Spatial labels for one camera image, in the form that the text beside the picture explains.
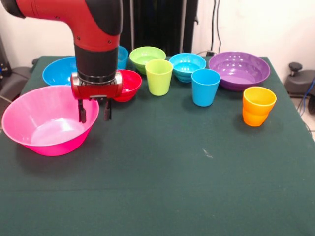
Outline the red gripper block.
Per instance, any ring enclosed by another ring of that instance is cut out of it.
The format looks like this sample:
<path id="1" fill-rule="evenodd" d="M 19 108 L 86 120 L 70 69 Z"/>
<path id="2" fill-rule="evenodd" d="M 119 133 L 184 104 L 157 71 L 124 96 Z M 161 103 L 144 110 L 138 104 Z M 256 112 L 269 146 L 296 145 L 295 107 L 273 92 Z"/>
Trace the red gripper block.
<path id="1" fill-rule="evenodd" d="M 104 120 L 112 119 L 112 99 L 121 95 L 123 90 L 123 77 L 121 72 L 116 72 L 115 77 L 109 83 L 91 84 L 82 80 L 77 72 L 71 74 L 71 90 L 75 99 L 78 100 L 79 122 L 86 122 L 86 110 L 83 100 L 104 98 Z"/>

